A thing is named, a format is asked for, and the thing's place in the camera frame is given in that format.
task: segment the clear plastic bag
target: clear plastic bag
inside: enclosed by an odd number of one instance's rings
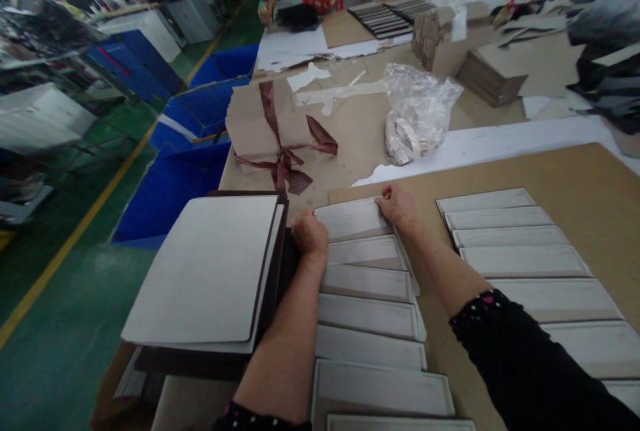
[[[570,22],[569,36],[575,43],[633,45],[640,41],[640,1],[596,0]]]
[[[438,147],[449,130],[451,108],[464,88],[412,66],[387,64],[384,82],[391,111],[387,115],[387,158],[403,166]]]

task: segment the blue plastic crate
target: blue plastic crate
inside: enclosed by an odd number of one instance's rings
[[[233,48],[212,54],[195,74],[189,88],[209,83],[250,77],[258,56],[258,45]]]
[[[186,91],[171,98],[163,114],[193,133],[196,138],[220,135],[226,131],[225,120],[233,88],[248,84],[249,78],[242,78]],[[228,140],[229,137],[223,135],[218,143]],[[168,144],[177,152],[211,145],[209,141],[193,144],[184,135],[163,123],[157,124],[149,143],[156,149],[162,149]]]
[[[231,143],[160,152],[123,211],[113,244],[158,250],[187,202],[218,189]]]

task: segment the black sleeve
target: black sleeve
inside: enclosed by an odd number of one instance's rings
[[[509,431],[640,430],[640,418],[498,290],[450,321]]]
[[[218,419],[212,431],[311,431],[311,423],[294,424],[274,416],[260,416],[233,401],[225,410],[225,415]]]

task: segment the blue bin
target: blue bin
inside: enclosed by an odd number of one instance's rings
[[[182,79],[138,30],[114,35],[94,46],[89,56],[145,101],[169,99]]]
[[[249,84],[249,78],[211,83],[174,96],[169,100],[163,114],[193,133],[197,138],[220,135],[226,131],[227,108],[231,102],[233,88]],[[224,135],[217,143],[228,141]],[[158,123],[149,140],[151,146],[162,149],[171,145],[176,152],[210,146],[210,141],[194,144],[181,133]]]
[[[231,143],[160,152],[125,208],[113,244],[159,250],[187,202],[218,189]]]
[[[212,54],[195,74],[189,88],[217,81],[250,77],[258,56],[258,45],[238,47]]]

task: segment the paper scrap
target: paper scrap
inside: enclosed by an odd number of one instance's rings
[[[374,81],[373,83],[361,83],[347,87],[330,88],[320,91],[307,91],[306,93],[298,93],[297,106],[316,105],[323,103],[322,114],[331,115],[331,109],[336,99],[347,98],[357,95],[374,95],[375,93],[386,93],[387,85],[384,81]]]
[[[442,145],[425,156],[403,167],[380,165],[369,178],[358,180],[352,186],[382,183],[587,143],[601,143],[636,175],[640,175],[640,159],[623,156],[602,118],[588,116],[449,131]]]
[[[323,70],[315,66],[313,63],[309,64],[309,69],[287,78],[292,91],[298,91],[300,88],[304,88],[309,85],[314,79],[325,79],[331,77],[329,70]]]
[[[522,98],[522,105],[525,109],[525,116],[528,119],[533,119],[538,112],[547,106],[553,98],[551,97],[524,97]]]

